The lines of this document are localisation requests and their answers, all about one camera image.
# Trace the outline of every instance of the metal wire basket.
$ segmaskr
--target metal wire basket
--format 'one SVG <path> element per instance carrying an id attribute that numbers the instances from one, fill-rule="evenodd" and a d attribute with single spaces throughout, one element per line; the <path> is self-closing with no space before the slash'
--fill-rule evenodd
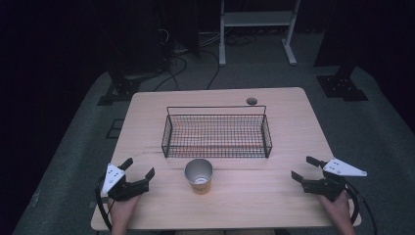
<path id="1" fill-rule="evenodd" d="M 166 158 L 269 158 L 265 106 L 168 107 Z"/>

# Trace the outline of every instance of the shelf leg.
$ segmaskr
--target shelf leg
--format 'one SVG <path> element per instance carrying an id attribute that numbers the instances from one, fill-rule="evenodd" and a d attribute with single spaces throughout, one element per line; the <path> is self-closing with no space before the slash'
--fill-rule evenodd
<path id="1" fill-rule="evenodd" d="M 220 6 L 220 42 L 219 42 L 219 65 L 226 66 L 225 54 L 225 1 L 222 0 Z"/>
<path id="2" fill-rule="evenodd" d="M 294 27 L 296 25 L 297 15 L 299 13 L 300 7 L 300 0 L 296 1 L 296 6 L 294 7 L 293 14 L 291 15 L 290 26 L 288 28 L 287 38 L 283 39 L 283 46 L 284 50 L 286 51 L 288 60 L 291 66 L 295 66 L 297 64 L 296 57 L 294 56 L 293 50 L 291 49 L 290 43 L 291 38 L 293 37 Z"/>

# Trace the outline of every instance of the robotic arm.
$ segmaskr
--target robotic arm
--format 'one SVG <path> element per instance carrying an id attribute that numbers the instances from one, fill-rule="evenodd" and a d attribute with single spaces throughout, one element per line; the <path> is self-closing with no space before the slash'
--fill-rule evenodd
<path id="1" fill-rule="evenodd" d="M 319 180 L 309 180 L 293 171 L 291 171 L 291 177 L 301 184 L 304 193 L 323 195 L 331 202 L 336 201 L 339 195 L 346 190 L 354 203 L 354 212 L 351 216 L 351 223 L 354 223 L 359 213 L 358 193 L 345 180 L 345 176 L 366 176 L 366 171 L 337 159 L 332 159 L 326 163 L 313 157 L 306 157 L 306 161 L 316 167 L 320 166 L 323 169 L 324 177 Z"/>
<path id="2" fill-rule="evenodd" d="M 102 202 L 100 191 L 101 182 L 104 180 L 102 193 L 108 194 L 108 196 L 114 199 L 116 202 L 121 202 L 127 201 L 132 197 L 148 192 L 150 180 L 155 176 L 155 169 L 152 168 L 145 175 L 144 179 L 133 183 L 126 182 L 125 171 L 132 165 L 132 163 L 133 161 L 130 158 L 120 166 L 108 164 L 107 171 L 99 178 L 97 187 L 95 188 L 95 197 L 97 200 L 98 208 L 110 231 L 112 230 L 112 225 L 108 218 L 108 214 L 105 212 Z"/>

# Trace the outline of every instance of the white shelf frame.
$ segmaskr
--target white shelf frame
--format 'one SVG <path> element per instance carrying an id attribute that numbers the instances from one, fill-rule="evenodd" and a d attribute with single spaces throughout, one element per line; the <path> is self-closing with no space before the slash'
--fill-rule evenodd
<path id="1" fill-rule="evenodd" d="M 293 11 L 225 13 L 225 0 L 222 0 L 220 7 L 219 64 L 226 66 L 225 27 L 287 25 L 289 27 L 287 37 L 282 39 L 282 43 L 290 65 L 295 66 L 297 60 L 290 43 L 294 26 L 296 25 L 299 7 L 300 0 L 297 0 Z"/>

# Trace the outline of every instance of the human hand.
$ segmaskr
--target human hand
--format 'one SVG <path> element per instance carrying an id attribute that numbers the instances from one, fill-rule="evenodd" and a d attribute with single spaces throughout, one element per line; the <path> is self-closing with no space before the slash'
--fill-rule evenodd
<path id="1" fill-rule="evenodd" d="M 318 195 L 318 200 L 326 210 L 327 215 L 341 235 L 355 235 L 350 220 L 348 197 L 343 191 L 335 202 L 330 202 L 325 196 Z"/>
<path id="2" fill-rule="evenodd" d="M 125 234 L 128 222 L 134 214 L 135 206 L 140 198 L 141 195 L 138 195 L 123 202 L 116 202 L 112 198 L 108 198 L 109 211 L 113 224 L 112 235 Z"/>

